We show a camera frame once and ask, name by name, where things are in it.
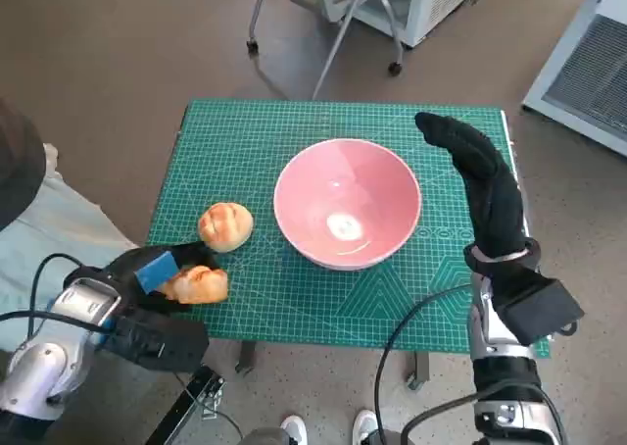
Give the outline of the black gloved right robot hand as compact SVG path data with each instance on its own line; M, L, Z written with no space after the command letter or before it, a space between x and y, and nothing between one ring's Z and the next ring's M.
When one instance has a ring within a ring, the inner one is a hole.
M473 126L420 112L415 124L425 141L449 152L464 183L474 244L490 259L525 249L520 190L503 155Z

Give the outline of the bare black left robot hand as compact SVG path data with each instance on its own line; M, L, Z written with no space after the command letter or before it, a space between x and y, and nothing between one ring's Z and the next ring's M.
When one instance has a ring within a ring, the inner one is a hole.
M160 314L185 313L188 305L171 301L159 291L183 269L205 266L217 269L212 251L202 241L143 246L128 250L102 268L130 296L130 303Z

